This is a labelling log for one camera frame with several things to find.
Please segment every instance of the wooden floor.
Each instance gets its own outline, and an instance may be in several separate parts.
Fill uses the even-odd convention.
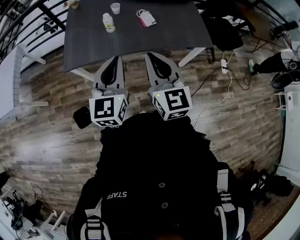
[[[234,52],[228,64],[242,85],[243,77],[249,77],[249,58],[262,61],[272,55],[270,45],[252,53],[257,40],[249,36],[243,40],[244,46]],[[191,92],[219,67],[222,52],[215,51],[213,64],[210,51],[204,51],[180,70]],[[176,63],[188,52],[158,51]],[[50,106],[22,107],[17,121],[0,125],[0,159],[12,176],[6,189],[18,189],[31,203],[34,191],[42,200],[40,189],[31,185],[37,184],[43,190],[45,211],[71,213],[83,184],[94,175],[102,146],[100,128],[90,125],[80,130],[72,119],[74,111],[88,105],[92,82],[64,73],[62,53],[59,50],[46,58],[46,65],[36,64],[22,73],[21,100],[49,101]],[[231,53],[225,52],[225,58],[229,59]],[[144,57],[144,53],[122,57],[126,87],[131,94],[127,117],[154,109],[147,95],[150,84]],[[87,69],[95,72],[101,63]],[[257,168],[270,171],[278,160],[283,122],[281,112],[275,110],[279,103],[270,85],[272,78],[264,74],[253,77],[248,91],[233,80],[228,98],[210,106],[195,127],[207,134],[217,159],[227,162],[235,172],[252,160]],[[193,97],[194,107],[189,113],[192,124],[208,104],[221,101],[229,83],[230,75],[222,74],[220,69],[211,76]]]

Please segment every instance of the black jacket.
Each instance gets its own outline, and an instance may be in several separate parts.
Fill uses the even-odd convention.
[[[95,177],[84,185],[68,223],[69,237],[80,239],[84,210],[101,198],[101,220],[112,240],[165,232],[185,239],[222,236],[214,214],[218,161],[189,117],[163,121],[158,112],[138,114],[102,130],[101,143]]]

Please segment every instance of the jacket button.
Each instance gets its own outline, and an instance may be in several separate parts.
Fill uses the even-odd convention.
[[[162,205],[161,205],[161,207],[163,208],[163,209],[166,209],[167,207],[168,207],[168,203],[167,202],[164,202]]]

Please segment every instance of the metal railing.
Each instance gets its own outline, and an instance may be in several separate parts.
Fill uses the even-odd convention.
[[[4,24],[4,27],[2,28],[0,32],[0,61],[2,61],[9,53],[10,51],[15,47],[16,44],[22,43],[24,40],[32,36],[32,34],[37,34],[37,31],[40,28],[43,28],[46,24],[52,22],[52,25],[48,25],[47,29],[44,29],[44,31],[37,36],[35,36],[30,42],[26,43],[26,48],[28,46],[32,46],[29,50],[27,49],[29,53],[32,52],[34,49],[42,45],[43,43],[47,42],[51,38],[55,37],[56,35],[64,32],[66,30],[65,22],[67,20],[61,21],[59,19],[59,16],[63,15],[64,13],[68,12],[68,9],[65,9],[57,14],[54,14],[51,10],[56,8],[57,6],[64,4],[67,2],[67,0],[61,0],[57,4],[54,4],[51,7],[47,7],[44,3],[47,0],[37,0],[35,3],[31,4],[31,0],[29,0],[25,5],[21,5],[21,8],[15,10],[15,6],[17,3],[20,4],[18,1],[11,1],[6,9],[3,12],[3,15],[0,18],[0,22],[3,20],[4,16],[7,16]],[[23,20],[25,17],[29,16],[34,10],[40,9],[42,13],[38,14],[34,19],[32,19],[26,26],[23,25]],[[42,16],[46,15],[48,19],[44,20],[41,24],[39,24],[37,27],[35,27],[33,30],[31,30],[26,36],[24,36],[22,39],[18,39],[21,33],[23,33],[30,25],[32,25],[35,21],[38,21]],[[52,33],[49,37],[44,39],[41,42],[37,42],[38,39],[40,39],[42,36],[44,36],[46,33],[56,30],[56,32]]]

